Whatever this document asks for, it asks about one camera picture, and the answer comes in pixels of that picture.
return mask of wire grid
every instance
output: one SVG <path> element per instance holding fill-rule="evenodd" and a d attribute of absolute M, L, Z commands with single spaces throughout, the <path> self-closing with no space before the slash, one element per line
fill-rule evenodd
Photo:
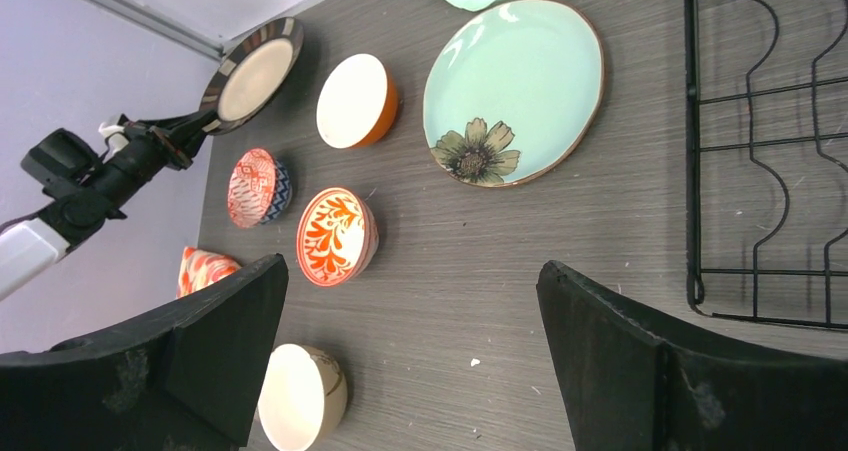
<path fill-rule="evenodd" d="M 848 0 L 685 0 L 685 21 L 690 306 L 848 329 Z"/>

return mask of orange bowl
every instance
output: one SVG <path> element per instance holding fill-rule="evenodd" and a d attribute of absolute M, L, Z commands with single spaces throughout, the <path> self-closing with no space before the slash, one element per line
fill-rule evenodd
<path fill-rule="evenodd" d="M 362 272 L 380 237 L 373 213 L 353 192 L 327 188 L 318 193 L 297 227 L 297 263 L 309 281 L 335 286 Z"/>
<path fill-rule="evenodd" d="M 379 59 L 357 54 L 342 61 L 321 89 L 315 119 L 321 139 L 337 149 L 374 144 L 392 127 L 398 94 Z"/>

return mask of orange and white patterned bowl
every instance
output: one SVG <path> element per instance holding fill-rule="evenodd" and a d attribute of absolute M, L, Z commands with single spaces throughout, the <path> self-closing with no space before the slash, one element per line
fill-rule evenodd
<path fill-rule="evenodd" d="M 297 227 L 297 262 L 318 286 L 335 286 L 368 266 L 380 242 L 364 201 L 345 188 L 318 193 Z"/>

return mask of purple wall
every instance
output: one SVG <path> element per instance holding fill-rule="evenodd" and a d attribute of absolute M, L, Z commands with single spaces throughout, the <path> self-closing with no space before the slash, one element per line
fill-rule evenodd
<path fill-rule="evenodd" d="M 101 121 L 194 111 L 216 68 L 82 0 L 0 0 L 0 16 L 0 221 L 47 202 L 19 166 L 46 134 L 67 128 L 100 152 Z M 210 147 L 142 189 L 129 219 L 0 302 L 0 352 L 43 350 L 173 299 L 182 248 L 197 242 Z"/>

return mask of gray wood grain table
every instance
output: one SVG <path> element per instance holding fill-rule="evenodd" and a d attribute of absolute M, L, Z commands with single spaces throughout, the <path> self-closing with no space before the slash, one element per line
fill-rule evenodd
<path fill-rule="evenodd" d="M 845 334 L 690 311 L 683 0 L 563 1 L 603 39 L 606 97 L 577 151 L 531 183 L 465 186 L 427 150 L 421 99 L 428 71 L 473 16 L 442 0 L 328 0 L 305 11 L 303 54 L 279 96 L 243 130 L 215 139 L 200 246 L 242 262 L 283 254 L 291 280 L 278 344 L 325 349 L 352 385 L 345 419 L 316 450 L 573 449 L 535 293 L 550 259 L 722 334 L 848 356 Z M 318 94 L 335 65 L 362 52 L 391 70 L 402 109 L 381 142 L 334 150 L 315 128 Z M 290 167 L 295 197 L 277 221 L 241 230 L 227 216 L 227 182 L 237 159 L 257 146 Z M 294 236 L 306 203 L 332 185 L 368 197 L 381 247 L 360 277 L 319 289 L 300 273 Z M 472 359 L 480 364 L 472 367 Z M 250 449 L 273 449 L 258 422 Z"/>

